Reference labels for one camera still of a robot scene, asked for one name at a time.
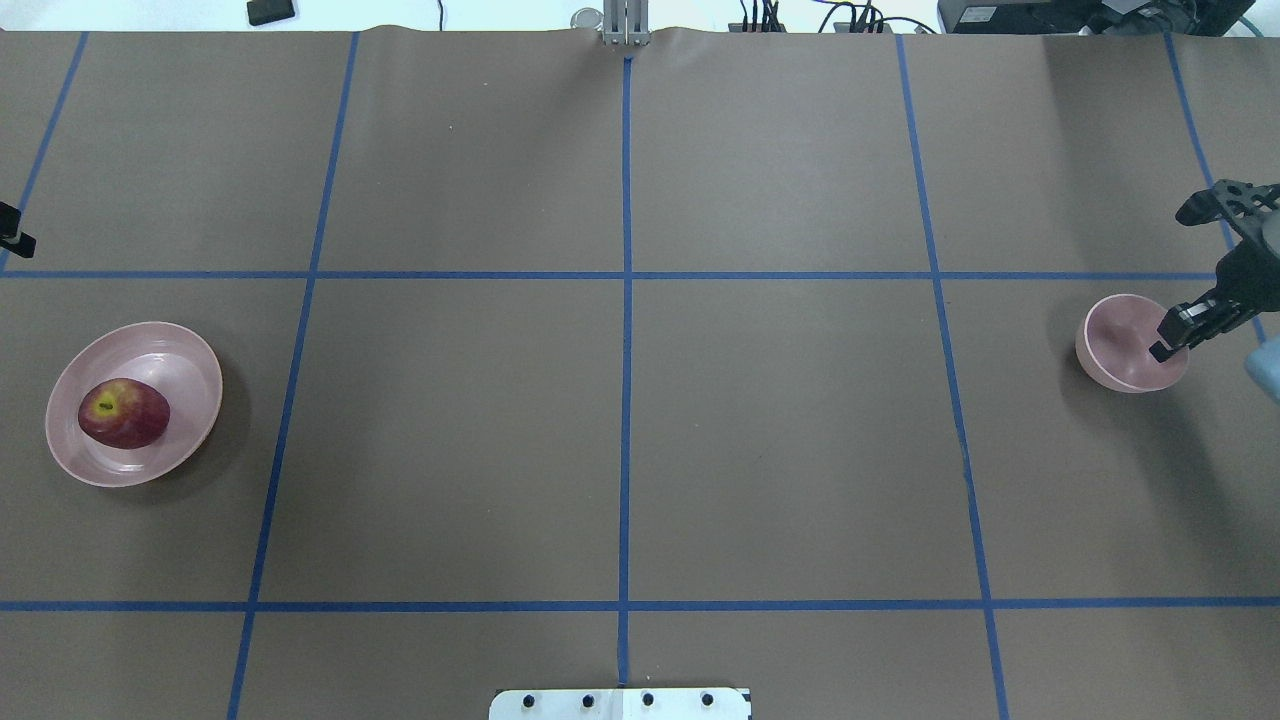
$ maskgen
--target pink bowl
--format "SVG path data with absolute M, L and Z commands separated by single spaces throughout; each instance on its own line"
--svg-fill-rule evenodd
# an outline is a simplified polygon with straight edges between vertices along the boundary
M 133 378 L 165 396 L 172 414 L 160 439 L 116 450 L 79 429 L 81 400 L 110 378 Z M 49 395 L 45 439 L 73 478 L 100 487 L 136 486 L 191 457 L 209 437 L 221 405 L 221 366 L 204 338 L 173 323 L 137 323 L 95 340 L 67 365 Z
M 1080 366 L 1102 387 L 1119 392 L 1152 392 L 1187 373 L 1189 355 L 1180 350 L 1157 363 L 1148 348 L 1160 340 L 1165 307 L 1140 295 L 1112 295 L 1097 301 L 1075 333 Z

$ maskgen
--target red apple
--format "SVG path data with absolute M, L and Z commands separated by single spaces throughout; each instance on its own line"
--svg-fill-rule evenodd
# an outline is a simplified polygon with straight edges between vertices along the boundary
M 169 427 L 169 401 L 156 388 L 131 378 L 111 378 L 81 401 L 81 429 L 88 437 L 120 450 L 155 442 Z

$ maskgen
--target blue tape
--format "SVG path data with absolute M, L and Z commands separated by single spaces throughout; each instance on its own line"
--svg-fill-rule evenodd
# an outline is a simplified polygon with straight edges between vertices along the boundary
M 964 406 L 960 404 L 960 383 L 956 379 L 955 355 L 951 350 L 951 328 L 947 322 L 946 297 L 942 292 L 938 249 L 933 238 L 933 215 L 929 210 L 929 191 L 924 178 L 924 161 L 920 155 L 920 138 L 915 123 L 915 102 L 911 99 L 911 77 L 906 65 L 906 47 L 902 36 L 895 36 L 897 45 L 897 65 L 902 78 L 902 101 L 906 106 L 906 129 L 911 141 L 911 161 L 915 167 L 915 190 L 920 199 L 920 219 L 924 225 L 924 243 L 929 252 L 929 270 L 933 273 L 933 302 L 938 313 L 938 329 L 942 334 L 942 355 L 947 368 L 947 387 L 951 393 L 951 415 L 955 420 L 956 438 L 960 442 L 960 457 L 964 462 L 965 491 L 969 497 L 969 529 L 973 536 L 973 553 L 978 565 L 978 585 L 984 603 L 983 615 L 987 625 L 987 650 L 991 655 L 991 674 L 996 692 L 996 708 L 1001 720 L 1009 720 L 1009 698 L 1005 691 L 1005 670 L 1000 656 L 1000 635 L 996 629 L 996 614 L 991 607 L 991 579 L 987 573 L 987 551 L 982 538 L 982 519 L 978 512 L 978 492 L 973 483 L 973 462 L 969 457 L 969 436 L 964 424 Z
M 1280 596 L 1222 597 L 1030 597 L 1030 598 L 924 598 L 924 600 L 632 600 L 630 612 L 929 612 L 1009 610 L 1110 610 L 1110 609 L 1215 609 L 1280 607 Z M 0 612 L 246 612 L 255 614 L 502 614 L 502 612 L 617 612 L 612 600 L 534 601 L 0 601 Z
M 631 675 L 631 337 L 634 282 L 631 255 L 631 61 L 622 60 L 622 421 L 618 486 L 618 687 Z
M 275 498 L 280 486 L 280 470 L 284 466 L 285 443 L 289 436 L 289 423 L 293 418 L 293 398 L 298 388 L 298 372 L 302 365 L 302 351 L 306 345 L 307 324 L 311 318 L 311 300 L 315 295 L 316 270 L 320 268 L 320 254 L 324 246 L 324 231 L 329 214 L 329 197 L 333 193 L 333 179 L 338 172 L 338 155 L 342 150 L 342 131 L 347 118 L 347 101 L 351 97 L 351 81 L 356 72 L 356 53 L 360 49 L 360 33 L 351 33 L 351 46 L 347 50 L 347 72 L 342 81 L 342 96 L 338 100 L 338 118 L 333 128 L 333 145 L 329 149 L 329 167 L 325 172 L 324 191 L 320 197 L 320 211 L 316 218 L 315 241 L 311 246 L 311 268 L 306 291 L 302 293 L 302 310 L 298 314 L 298 331 L 293 341 L 293 360 L 289 364 L 289 380 L 284 391 L 284 404 L 280 410 L 280 428 L 275 439 L 275 456 L 271 460 L 271 477 L 266 487 L 266 502 L 262 509 L 262 525 L 259 530 L 257 552 L 253 557 L 253 574 L 250 580 L 248 610 L 244 612 L 244 628 L 241 647 L 236 659 L 236 674 L 232 679 L 230 700 L 227 703 L 227 717 L 234 720 L 239 714 L 241 691 L 244 687 L 244 670 L 248 665 L 250 647 L 253 641 L 253 615 L 259 593 L 262 589 L 262 570 L 266 564 L 266 548 L 271 538 L 271 520 L 275 515 Z
M 1178 90 L 1178 101 L 1183 106 L 1183 119 L 1187 122 L 1187 135 L 1192 138 L 1192 149 L 1196 151 L 1196 161 L 1199 163 L 1204 187 L 1213 187 L 1213 173 L 1208 172 L 1208 159 L 1204 156 L 1204 147 L 1201 146 L 1199 132 L 1196 129 L 1192 104 L 1187 97 L 1187 86 L 1183 83 L 1183 68 L 1178 63 L 1178 51 L 1174 49 L 1174 36 L 1167 32 L 1165 33 L 1165 54 L 1169 55 L 1169 69 L 1174 72 L 1174 87 Z
M 9 270 L 12 279 L 324 281 L 1208 281 L 1213 273 L 1073 270 Z
M 54 102 L 54 111 L 49 115 L 49 124 L 45 126 L 45 136 L 40 138 L 40 147 L 36 150 L 36 159 L 27 173 L 27 184 L 22 188 L 22 197 L 18 200 L 18 210 L 26 211 L 31 202 L 31 193 L 36 191 L 36 179 L 40 177 L 40 168 L 45 165 L 45 154 L 49 152 L 49 143 L 54 140 L 54 131 L 58 120 L 63 117 L 63 106 L 67 105 L 67 96 L 72 92 L 72 82 L 76 81 L 76 72 L 79 69 L 81 59 L 84 56 L 84 46 L 88 45 L 88 32 L 82 32 L 76 42 L 76 53 L 72 54 L 72 64 L 67 67 L 67 76 L 63 78 L 63 88 L 58 92 L 58 101 Z M 9 251 L 0 250 L 0 273 L 9 261 Z

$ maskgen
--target white background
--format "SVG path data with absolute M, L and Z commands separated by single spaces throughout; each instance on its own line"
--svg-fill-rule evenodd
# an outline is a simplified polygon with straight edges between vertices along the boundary
M 366 29 L 398 24 L 435 29 L 435 0 L 294 0 L 298 15 L 260 31 Z M 445 29 L 558 29 L 579 8 L 599 0 L 445 0 Z M 883 0 L 887 15 L 908 15 L 938 27 L 937 0 Z M 788 32 L 814 32 L 827 6 L 810 0 L 782 0 L 780 15 Z M 650 0 L 649 27 L 691 27 L 726 31 L 742 17 L 737 0 Z M 836 17 L 847 19 L 849 10 Z M 1280 36 L 1280 0 L 1258 0 L 1247 17 L 1267 36 Z M 0 27 L 6 29 L 251 29 L 243 0 L 0 0 Z M 910 24 L 899 26 L 909 32 Z M 1239 24 L 1230 35 L 1249 35 Z

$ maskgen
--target pink plate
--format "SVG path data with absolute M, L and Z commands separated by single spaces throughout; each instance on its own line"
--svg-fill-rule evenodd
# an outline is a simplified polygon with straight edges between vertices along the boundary
M 137 450 L 91 439 L 76 418 L 84 393 L 102 380 L 133 378 L 169 401 L 169 427 Z M 137 323 L 95 340 L 63 370 L 45 410 L 54 460 L 78 480 L 125 487 L 173 470 L 205 442 L 223 405 L 223 370 L 209 343 L 173 323 Z

